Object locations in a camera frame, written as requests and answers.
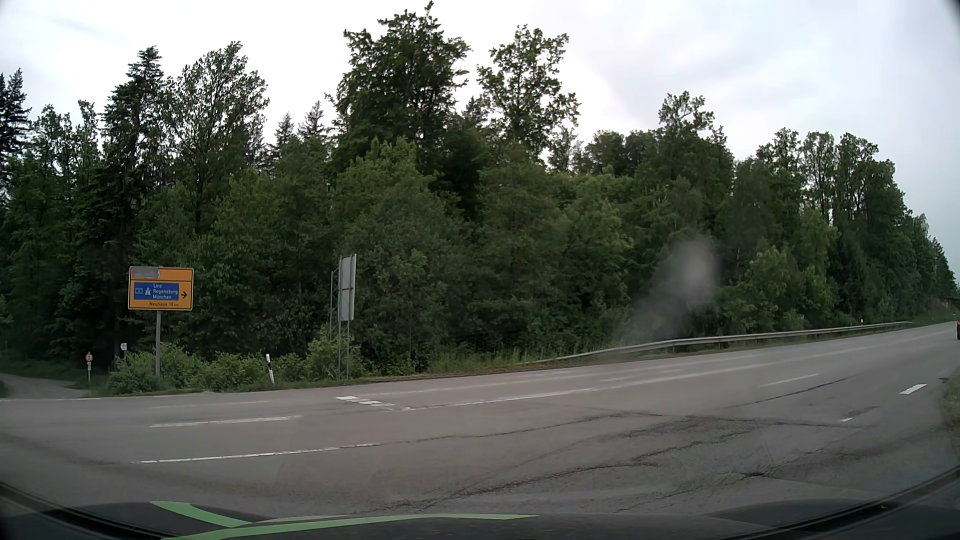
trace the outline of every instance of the small road sign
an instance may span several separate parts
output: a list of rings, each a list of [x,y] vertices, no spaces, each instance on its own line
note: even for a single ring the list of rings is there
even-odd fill
[[[193,309],[193,268],[131,266],[130,309],[189,311]]]

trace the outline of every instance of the forest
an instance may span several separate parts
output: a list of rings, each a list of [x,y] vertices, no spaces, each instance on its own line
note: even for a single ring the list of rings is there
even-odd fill
[[[656,127],[582,141],[567,35],[518,26],[472,71],[429,6],[378,23],[345,31],[333,93],[275,127],[239,42],[177,74],[148,47],[79,117],[26,109],[29,73],[0,75],[5,355],[92,351],[106,370],[122,342],[151,354],[131,265],[196,269],[194,308],[164,313],[163,340],[212,363],[327,347],[330,272],[356,253],[355,357],[382,375],[909,320],[956,295],[864,138],[783,128],[738,160],[704,97],[678,89]],[[482,90],[458,103],[468,78]]]

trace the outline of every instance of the metal pole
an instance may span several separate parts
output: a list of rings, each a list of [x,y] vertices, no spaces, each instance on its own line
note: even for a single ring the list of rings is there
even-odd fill
[[[347,319],[347,379],[350,378],[350,320]]]
[[[158,380],[160,379],[160,313],[162,313],[160,310],[156,312],[156,360],[154,361],[154,375]]]
[[[330,272],[330,301],[326,303],[326,312],[330,316],[330,322],[326,327],[329,339],[333,339],[333,272]]]
[[[340,366],[340,328],[342,326],[340,321],[340,294],[337,293],[337,377],[340,377],[341,370],[343,369]]]

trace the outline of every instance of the fence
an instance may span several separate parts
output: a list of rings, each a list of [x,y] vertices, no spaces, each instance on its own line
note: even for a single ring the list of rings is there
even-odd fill
[[[908,321],[899,321],[896,323],[879,323],[875,325],[860,325],[855,327],[841,327],[821,330],[798,330],[798,331],[772,331],[768,333],[743,333],[739,335],[717,335],[712,337],[689,337],[685,339],[667,339],[665,341],[654,341],[652,343],[642,343],[640,345],[626,345],[623,347],[613,347],[611,349],[602,349],[600,351],[591,351],[589,353],[579,353],[578,355],[558,356],[556,358],[546,358],[543,360],[533,360],[522,362],[522,364],[540,364],[544,362],[556,362],[570,360],[573,358],[583,358],[587,356],[615,356],[627,355],[630,353],[646,353],[659,349],[670,349],[673,347],[682,347],[685,345],[717,345],[720,343],[733,343],[737,341],[759,341],[764,339],[779,339],[783,337],[803,337],[809,335],[821,335],[827,333],[842,333],[848,331],[868,331],[884,328],[893,328],[898,326],[908,326],[913,323]]]

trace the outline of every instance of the sky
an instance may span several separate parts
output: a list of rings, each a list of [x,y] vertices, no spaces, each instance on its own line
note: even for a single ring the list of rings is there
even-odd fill
[[[23,69],[34,113],[76,115],[78,99],[102,109],[139,50],[156,45],[176,75],[239,40],[269,85],[272,131],[333,92],[345,29],[377,36],[376,19],[426,1],[0,0],[0,72]],[[655,127],[666,94],[684,90],[706,98],[740,159],[783,127],[867,138],[960,275],[960,15],[948,0],[437,0],[433,13],[472,49],[462,103],[517,25],[567,33],[560,79],[584,141]]]

